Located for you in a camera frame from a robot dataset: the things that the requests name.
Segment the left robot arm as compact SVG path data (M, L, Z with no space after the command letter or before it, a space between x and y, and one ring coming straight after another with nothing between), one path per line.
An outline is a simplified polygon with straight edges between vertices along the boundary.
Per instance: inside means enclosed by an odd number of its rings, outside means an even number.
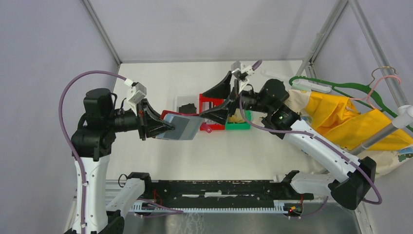
M150 175L132 172L115 198L106 201L106 175L116 134L136 130L145 140L174 129L146 99L137 104L137 113L115 109L115 100L116 95L107 88L88 91L83 100L85 113L70 139L77 173L71 234L120 234L136 200L152 195Z

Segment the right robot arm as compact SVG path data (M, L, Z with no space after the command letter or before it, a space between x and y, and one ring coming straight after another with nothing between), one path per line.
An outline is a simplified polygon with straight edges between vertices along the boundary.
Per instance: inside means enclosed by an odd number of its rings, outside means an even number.
M323 195L346 209L355 210L370 190L377 191L376 162L340 149L312 129L285 104L289 93L282 81L269 79L258 92L253 88L246 90L247 86L246 73L228 72L217 85L203 92L203 97L221 99L223 103L201 112L200 116L223 125L236 110L241 114L247 110L264 113L260 130L298 146L327 170L325 175L291 171L281 186L284 197Z

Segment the red leather card holder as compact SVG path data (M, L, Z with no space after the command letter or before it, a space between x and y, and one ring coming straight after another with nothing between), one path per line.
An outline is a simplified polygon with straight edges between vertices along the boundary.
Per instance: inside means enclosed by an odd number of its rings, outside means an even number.
M183 114L164 110L161 114L162 120L173 125L173 130L168 130L157 135L156 139L163 140L193 140L199 130L207 133L212 132L199 114Z

